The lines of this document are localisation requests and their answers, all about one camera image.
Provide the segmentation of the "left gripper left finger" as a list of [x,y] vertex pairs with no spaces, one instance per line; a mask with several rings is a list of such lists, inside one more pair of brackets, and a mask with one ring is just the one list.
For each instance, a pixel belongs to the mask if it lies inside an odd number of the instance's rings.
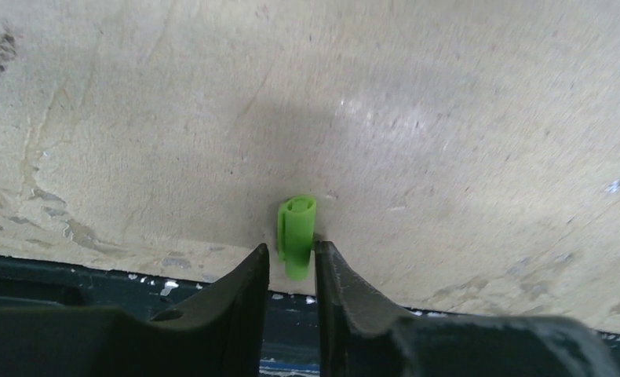
[[0,376],[256,376],[269,253],[206,287],[0,256]]

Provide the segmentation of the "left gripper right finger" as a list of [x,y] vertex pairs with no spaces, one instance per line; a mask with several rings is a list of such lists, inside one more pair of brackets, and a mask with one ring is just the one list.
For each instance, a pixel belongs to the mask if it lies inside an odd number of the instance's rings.
[[594,331],[566,317],[417,316],[315,246],[323,376],[618,376]]

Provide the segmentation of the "green marker cap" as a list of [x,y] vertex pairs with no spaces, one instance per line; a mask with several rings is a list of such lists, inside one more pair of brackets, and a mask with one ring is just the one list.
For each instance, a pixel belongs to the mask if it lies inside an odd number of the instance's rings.
[[279,205],[277,211],[276,246],[279,261],[291,280],[304,280],[315,235],[316,200],[299,195]]

